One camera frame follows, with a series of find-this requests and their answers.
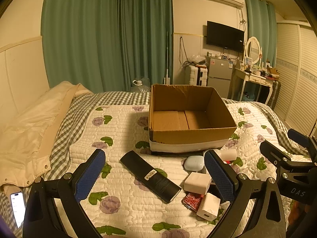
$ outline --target louvered wardrobe door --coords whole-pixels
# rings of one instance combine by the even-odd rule
[[[296,130],[309,135],[317,116],[317,38],[310,28],[301,26],[300,31],[301,73],[286,121]]]
[[[276,69],[280,72],[281,90],[274,111],[285,119],[291,103],[299,64],[298,27],[294,24],[277,25]]]

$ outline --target curtain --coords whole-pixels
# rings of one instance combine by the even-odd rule
[[[167,42],[172,75],[172,0],[44,0],[41,35],[50,87],[67,80],[99,93],[129,91],[137,77],[162,83]]]
[[[172,0],[118,0],[121,54],[128,87],[137,77],[163,83],[172,76]]]
[[[246,0],[248,10],[248,35],[256,37],[262,47],[262,62],[270,61],[275,67],[277,24],[275,8],[265,0]]]

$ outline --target television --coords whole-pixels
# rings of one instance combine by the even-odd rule
[[[207,45],[243,53],[244,32],[227,25],[207,21]]]

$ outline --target barcode label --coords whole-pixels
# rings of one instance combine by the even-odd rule
[[[147,181],[157,173],[157,171],[155,171],[154,169],[152,171],[150,171],[145,177],[144,179],[146,179]]]

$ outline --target vanity table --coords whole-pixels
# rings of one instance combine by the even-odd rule
[[[235,94],[235,86],[236,86],[236,79],[237,79],[237,78],[243,79],[243,85],[242,85],[242,90],[241,90],[241,94],[240,94],[239,101],[242,100],[245,83],[246,83],[246,82],[252,82],[252,83],[260,84],[260,89],[259,89],[259,92],[258,92],[256,101],[258,101],[258,99],[259,99],[259,95],[260,95],[262,86],[268,86],[268,87],[270,87],[269,94],[268,94],[267,99],[266,99],[266,101],[265,101],[265,104],[268,103],[268,101],[270,100],[270,97],[271,97],[271,95],[272,95],[272,91],[273,91],[273,81],[268,80],[268,79],[266,79],[265,77],[257,76],[257,75],[255,75],[255,74],[250,74],[250,73],[247,73],[247,72],[245,72],[245,71],[242,71],[242,70],[236,68],[236,69],[235,69],[235,72],[234,72],[233,80],[232,80],[232,94],[231,94],[231,99],[233,99],[233,96],[234,96],[234,94]]]

